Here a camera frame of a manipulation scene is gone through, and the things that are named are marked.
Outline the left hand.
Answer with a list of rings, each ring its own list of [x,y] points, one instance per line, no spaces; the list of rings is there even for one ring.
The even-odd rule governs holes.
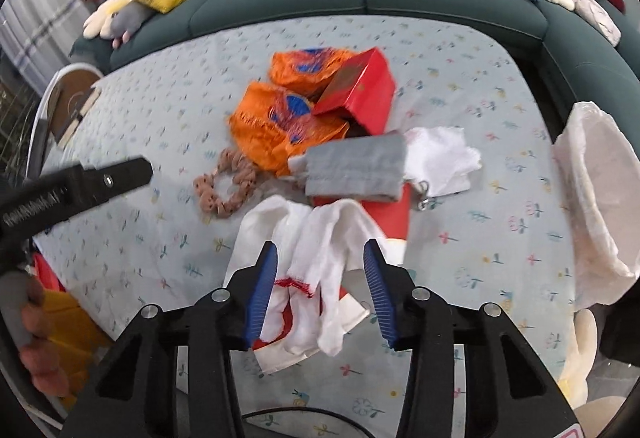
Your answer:
[[[32,384],[43,395],[64,398],[70,383],[50,340],[52,324],[43,309],[44,289],[25,271],[1,276],[1,315]]]

